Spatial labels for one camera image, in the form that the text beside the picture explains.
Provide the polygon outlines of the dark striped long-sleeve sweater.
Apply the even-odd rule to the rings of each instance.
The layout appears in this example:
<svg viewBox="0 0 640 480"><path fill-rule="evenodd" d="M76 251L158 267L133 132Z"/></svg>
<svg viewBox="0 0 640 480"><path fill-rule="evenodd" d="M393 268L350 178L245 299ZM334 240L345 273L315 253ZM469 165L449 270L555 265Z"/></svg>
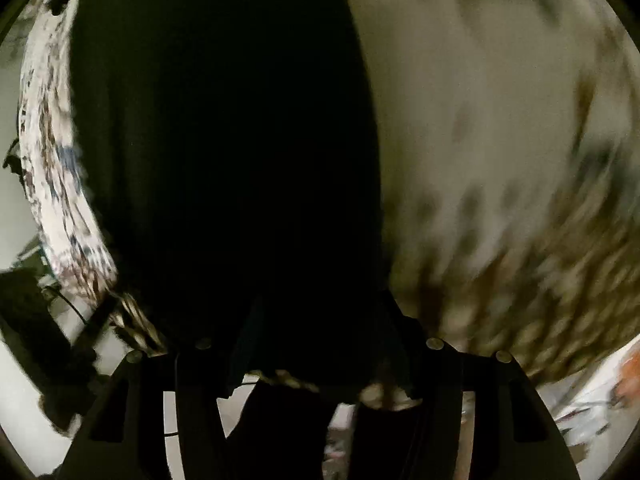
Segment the dark striped long-sleeve sweater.
<svg viewBox="0 0 640 480"><path fill-rule="evenodd" d="M346 0L79 0L70 72L118 286L181 366L419 391Z"/></svg>

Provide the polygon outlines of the floral bed blanket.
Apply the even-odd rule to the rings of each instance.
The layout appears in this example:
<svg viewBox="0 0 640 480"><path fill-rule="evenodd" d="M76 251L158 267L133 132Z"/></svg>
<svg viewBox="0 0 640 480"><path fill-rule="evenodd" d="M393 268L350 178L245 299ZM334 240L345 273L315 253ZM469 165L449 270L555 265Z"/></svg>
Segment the floral bed blanket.
<svg viewBox="0 0 640 480"><path fill-rule="evenodd" d="M378 132L387 285L456 348L511 351L537 384L639 330L639 47L613 0L346 0ZM63 286L149 347L117 283L74 123L79 0L28 9L24 188Z"/></svg>

